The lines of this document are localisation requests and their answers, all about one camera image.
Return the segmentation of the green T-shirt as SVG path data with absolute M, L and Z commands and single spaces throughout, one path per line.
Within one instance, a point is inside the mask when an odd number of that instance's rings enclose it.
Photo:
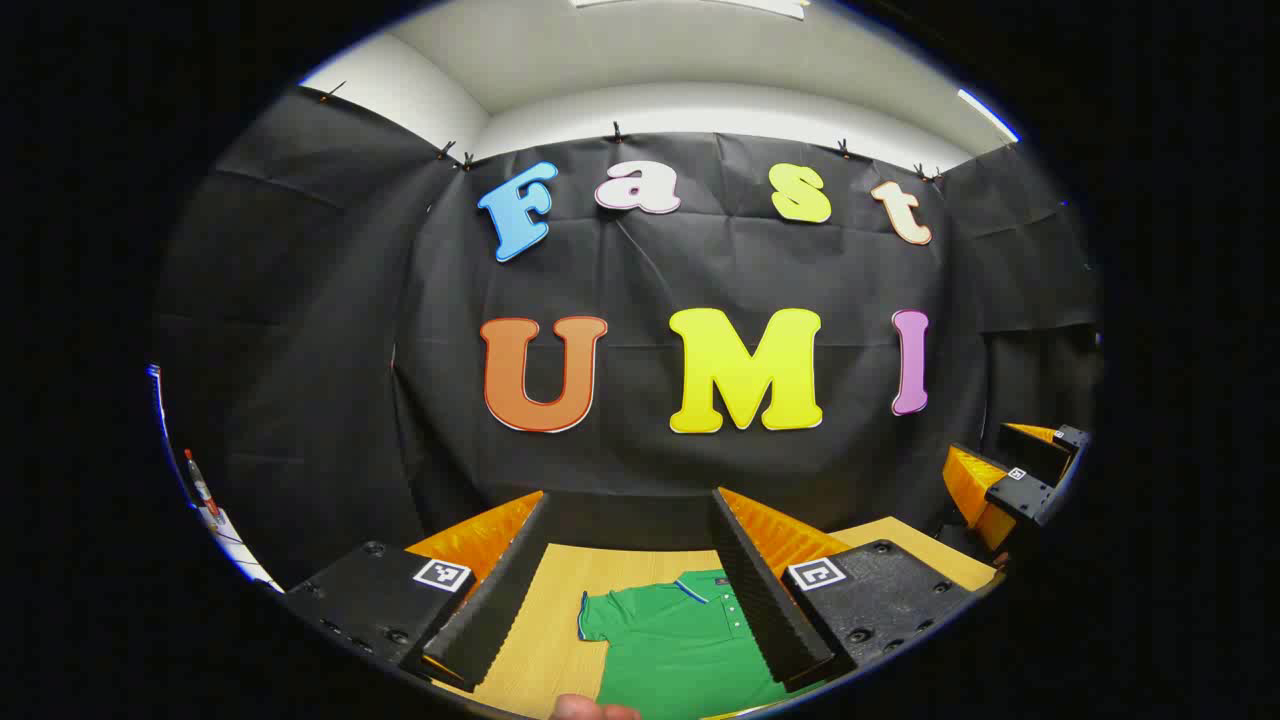
M 765 662 L 721 569 L 673 582 L 582 594 L 579 639 L 605 642 L 596 702 L 643 720 L 698 720 L 773 705 L 820 688 L 787 691 Z

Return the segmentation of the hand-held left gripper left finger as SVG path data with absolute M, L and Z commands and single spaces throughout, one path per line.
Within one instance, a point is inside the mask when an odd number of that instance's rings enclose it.
M 472 692 L 524 605 L 549 518 L 550 497 L 538 491 L 407 550 L 367 541 L 283 603 L 379 666 Z

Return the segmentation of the red and white bottle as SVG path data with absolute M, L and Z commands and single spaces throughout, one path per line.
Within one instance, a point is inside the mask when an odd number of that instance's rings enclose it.
M 200 502 L 209 511 L 212 521 L 216 525 L 223 525 L 225 523 L 225 516 L 223 515 L 215 498 L 212 497 L 212 493 L 206 480 L 204 479 L 204 474 L 201 473 L 198 464 L 195 461 L 192 451 L 189 448 L 184 448 L 183 454 L 186 456 L 186 465 L 188 468 L 191 482 L 195 487 Z

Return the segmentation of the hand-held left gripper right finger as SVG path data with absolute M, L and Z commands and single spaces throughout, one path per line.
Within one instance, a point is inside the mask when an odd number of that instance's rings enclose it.
M 712 502 L 716 552 L 787 691 L 877 669 L 979 598 L 896 539 L 851 546 L 726 488 Z

